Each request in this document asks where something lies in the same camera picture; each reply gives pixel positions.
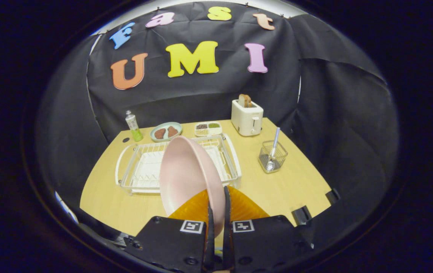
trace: pink bowl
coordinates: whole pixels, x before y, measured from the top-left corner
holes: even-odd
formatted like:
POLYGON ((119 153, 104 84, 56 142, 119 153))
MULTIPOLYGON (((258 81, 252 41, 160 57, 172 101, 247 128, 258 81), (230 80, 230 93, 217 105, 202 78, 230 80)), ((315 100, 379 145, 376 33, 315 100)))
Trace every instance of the pink bowl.
POLYGON ((169 216, 194 195, 208 191, 215 237, 225 222, 225 193, 211 157, 196 141, 177 136, 166 147, 159 174, 161 199, 169 216))

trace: wooden table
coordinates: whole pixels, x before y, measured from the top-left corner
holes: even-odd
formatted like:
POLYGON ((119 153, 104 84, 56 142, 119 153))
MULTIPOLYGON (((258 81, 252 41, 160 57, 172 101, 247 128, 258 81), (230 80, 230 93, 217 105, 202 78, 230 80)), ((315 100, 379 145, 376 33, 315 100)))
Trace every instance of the wooden table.
MULTIPOLYGON (((294 225, 291 211, 307 206, 312 217, 318 215, 330 204, 325 194, 331 190, 324 178, 306 156, 280 133, 279 142, 289 155, 284 165, 275 173, 266 174, 258 163, 262 142, 273 140, 275 124, 264 118, 262 131, 255 136, 241 136, 230 120, 219 121, 223 133, 227 133, 235 147, 242 181, 239 190, 257 203, 270 216, 284 215, 294 225)), ((195 123, 182 124, 183 136, 195 138, 195 123)), ((149 133, 151 128, 141 129, 144 136, 138 144, 154 143, 149 133)), ((166 216, 159 194, 128 193, 115 182, 116 163, 121 152, 134 144, 130 131, 122 131, 107 147, 95 164, 81 194, 80 208, 97 220, 130 235, 137 235, 152 216, 166 216)), ((120 161, 118 176, 121 179, 131 157, 125 152, 120 161)), ((223 245, 223 232, 215 240, 216 247, 223 245)))

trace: green liquid bottle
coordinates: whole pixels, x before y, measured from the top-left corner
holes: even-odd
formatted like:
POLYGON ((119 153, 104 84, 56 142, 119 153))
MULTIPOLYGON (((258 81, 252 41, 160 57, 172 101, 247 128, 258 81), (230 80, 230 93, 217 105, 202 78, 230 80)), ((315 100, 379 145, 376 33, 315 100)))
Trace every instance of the green liquid bottle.
POLYGON ((126 122, 128 124, 128 127, 130 128, 130 132, 132 133, 134 140, 141 141, 142 133, 141 130, 139 130, 137 121, 135 120, 135 115, 133 115, 132 112, 130 112, 129 110, 126 111, 126 115, 126 122))

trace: dish drying rack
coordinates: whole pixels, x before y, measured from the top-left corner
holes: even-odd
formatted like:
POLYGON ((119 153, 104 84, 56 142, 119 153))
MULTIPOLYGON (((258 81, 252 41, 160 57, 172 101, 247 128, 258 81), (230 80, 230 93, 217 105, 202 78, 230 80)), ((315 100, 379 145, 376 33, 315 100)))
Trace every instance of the dish drying rack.
MULTIPOLYGON (((201 145, 211 157, 218 170, 218 174, 220 174, 220 179, 223 182, 222 187, 231 185, 235 188, 239 188, 242 171, 235 148, 228 135, 222 133, 221 135, 192 139, 201 145), (230 148, 235 164, 232 163, 225 142, 230 148)), ((130 195, 133 193, 160 193, 159 171, 161 169, 164 151, 168 145, 168 141, 136 145, 136 147, 133 148, 134 153, 128 163, 123 178, 118 180, 120 160, 126 150, 132 145, 126 147, 117 161, 116 185, 121 186, 121 188, 126 190, 130 195)))

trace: toaster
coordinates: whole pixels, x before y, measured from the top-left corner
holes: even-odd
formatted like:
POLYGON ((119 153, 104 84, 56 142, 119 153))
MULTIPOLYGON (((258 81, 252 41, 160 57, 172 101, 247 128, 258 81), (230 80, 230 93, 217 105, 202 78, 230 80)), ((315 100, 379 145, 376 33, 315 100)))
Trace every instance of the toaster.
POLYGON ((242 107, 238 100, 231 102, 231 122, 243 136, 258 135, 262 130, 263 108, 252 102, 252 107, 242 107))

